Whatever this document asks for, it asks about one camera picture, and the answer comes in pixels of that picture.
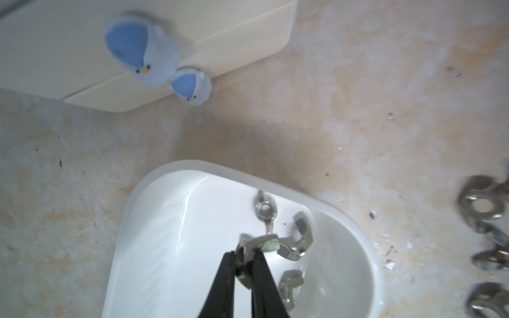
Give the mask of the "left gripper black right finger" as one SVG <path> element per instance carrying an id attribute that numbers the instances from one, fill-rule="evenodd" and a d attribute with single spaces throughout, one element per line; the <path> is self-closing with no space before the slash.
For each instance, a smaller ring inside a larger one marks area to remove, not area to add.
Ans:
<path id="1" fill-rule="evenodd" d="M 250 265 L 251 275 L 251 317 L 289 318 L 274 283 L 264 253 L 256 250 Z"/>

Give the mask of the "silver wing nut eleventh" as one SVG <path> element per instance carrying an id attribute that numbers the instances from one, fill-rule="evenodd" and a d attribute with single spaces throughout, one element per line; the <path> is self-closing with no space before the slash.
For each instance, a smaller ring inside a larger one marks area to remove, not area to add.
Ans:
<path id="1" fill-rule="evenodd" d="M 303 284 L 304 276 L 301 270 L 289 270 L 282 275 L 278 291 L 287 312 L 292 311 L 295 307 L 293 291 Z"/>

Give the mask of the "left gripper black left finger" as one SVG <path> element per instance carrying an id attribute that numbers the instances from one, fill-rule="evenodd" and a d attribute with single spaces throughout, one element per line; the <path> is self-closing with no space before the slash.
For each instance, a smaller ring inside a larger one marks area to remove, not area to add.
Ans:
<path id="1" fill-rule="evenodd" d="M 198 318 L 232 318 L 236 279 L 236 255 L 225 253 L 217 270 L 208 297 Z"/>

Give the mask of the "white storage tray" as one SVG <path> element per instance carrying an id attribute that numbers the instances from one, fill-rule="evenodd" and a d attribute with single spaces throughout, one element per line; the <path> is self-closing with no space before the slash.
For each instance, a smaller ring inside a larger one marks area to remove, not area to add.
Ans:
<path id="1" fill-rule="evenodd" d="M 341 210 L 254 176 L 196 160 L 162 166 L 125 206 L 103 306 L 104 317 L 198 317 L 225 253 L 242 236 L 261 237 L 255 215 L 262 190 L 278 209 L 273 234 L 289 237 L 303 211 L 314 242 L 299 261 L 264 253 L 277 288 L 301 270 L 289 317 L 379 317 L 383 267 L 360 227 Z M 233 317 L 251 317 L 251 289 L 236 277 Z"/>

